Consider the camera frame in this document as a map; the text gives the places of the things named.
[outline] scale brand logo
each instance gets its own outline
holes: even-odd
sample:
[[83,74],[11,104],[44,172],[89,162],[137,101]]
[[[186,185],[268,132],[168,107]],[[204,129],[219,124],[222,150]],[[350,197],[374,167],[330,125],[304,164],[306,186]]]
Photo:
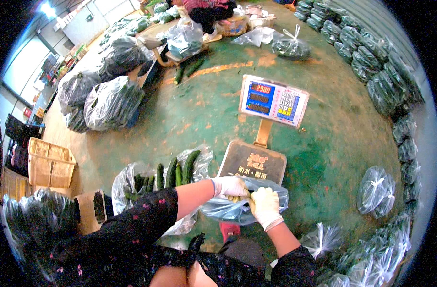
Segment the scale brand logo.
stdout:
[[247,166],[263,170],[263,164],[268,160],[268,157],[261,157],[259,154],[250,153],[247,158]]

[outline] woman's right hand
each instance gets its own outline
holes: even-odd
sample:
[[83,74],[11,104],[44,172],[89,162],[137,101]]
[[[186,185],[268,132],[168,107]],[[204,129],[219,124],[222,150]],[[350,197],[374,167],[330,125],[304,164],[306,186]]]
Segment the woman's right hand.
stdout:
[[250,210],[265,232],[284,222],[279,214],[279,196],[270,187],[260,187],[250,197]]

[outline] scale pole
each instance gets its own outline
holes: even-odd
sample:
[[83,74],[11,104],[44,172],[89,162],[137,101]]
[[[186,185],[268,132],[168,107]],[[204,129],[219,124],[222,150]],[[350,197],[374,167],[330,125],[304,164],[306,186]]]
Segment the scale pole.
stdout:
[[267,119],[261,119],[260,127],[258,128],[257,138],[253,142],[256,146],[262,146],[264,148],[268,147],[268,137],[271,131],[271,127],[273,126],[273,121],[269,121]]

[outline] woman's left hand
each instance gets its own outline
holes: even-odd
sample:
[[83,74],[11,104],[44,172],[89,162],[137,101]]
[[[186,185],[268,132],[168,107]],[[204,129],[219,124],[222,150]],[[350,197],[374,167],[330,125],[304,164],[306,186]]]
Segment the woman's left hand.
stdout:
[[250,193],[247,190],[244,181],[238,177],[223,176],[212,179],[215,188],[214,197],[223,195],[228,199],[237,202],[240,198],[249,198]]

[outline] black pants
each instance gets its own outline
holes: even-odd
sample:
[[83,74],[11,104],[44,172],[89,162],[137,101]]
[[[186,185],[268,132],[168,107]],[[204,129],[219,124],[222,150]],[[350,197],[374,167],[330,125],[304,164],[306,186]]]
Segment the black pants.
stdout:
[[193,21],[201,24],[203,32],[211,34],[214,31],[212,25],[215,21],[233,17],[233,9],[236,8],[236,2],[230,1],[226,5],[228,5],[227,9],[223,7],[193,8],[189,16]]

